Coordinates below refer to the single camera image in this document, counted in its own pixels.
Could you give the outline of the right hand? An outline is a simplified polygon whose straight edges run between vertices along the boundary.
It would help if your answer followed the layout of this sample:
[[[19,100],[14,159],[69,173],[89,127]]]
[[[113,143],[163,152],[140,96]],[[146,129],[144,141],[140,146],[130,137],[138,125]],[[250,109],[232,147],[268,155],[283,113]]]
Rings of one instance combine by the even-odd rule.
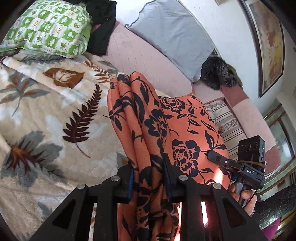
[[[242,197],[244,201],[247,201],[243,209],[250,217],[252,217],[254,215],[255,204],[257,203],[257,196],[254,194],[254,192],[252,190],[244,190],[239,195],[236,193],[235,183],[232,183],[229,186],[228,191],[236,201],[239,201],[240,197]]]

